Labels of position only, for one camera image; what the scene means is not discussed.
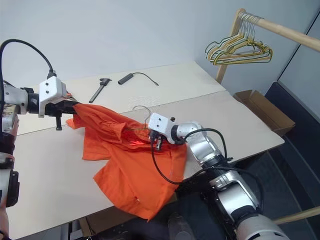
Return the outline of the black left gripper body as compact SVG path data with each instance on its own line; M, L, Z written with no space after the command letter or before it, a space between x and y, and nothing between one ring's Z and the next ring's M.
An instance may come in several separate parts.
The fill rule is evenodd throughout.
M62 100L58 103L48 103L45 106L45 112L44 114L46 116L55 117L56 122L56 130L61 131L62 130L62 121L61 117L62 114L76 114L76 111L74 110L74 105L76 105L76 101L71 100Z

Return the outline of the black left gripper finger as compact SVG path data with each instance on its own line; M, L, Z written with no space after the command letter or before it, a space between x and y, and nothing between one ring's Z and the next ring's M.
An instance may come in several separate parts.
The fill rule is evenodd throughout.
M79 102L75 99L75 97L74 97L71 93L69 93L69 92L66 93L65 101L66 101L66 103L67 103L68 105L75 105L75 104L78 104L78 103L79 103Z

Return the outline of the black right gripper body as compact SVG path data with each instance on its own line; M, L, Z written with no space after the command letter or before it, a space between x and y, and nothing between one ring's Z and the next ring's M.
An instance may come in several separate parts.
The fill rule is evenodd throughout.
M150 130L149 140L151 152L161 151L164 141L164 136L162 134L160 134L158 131Z

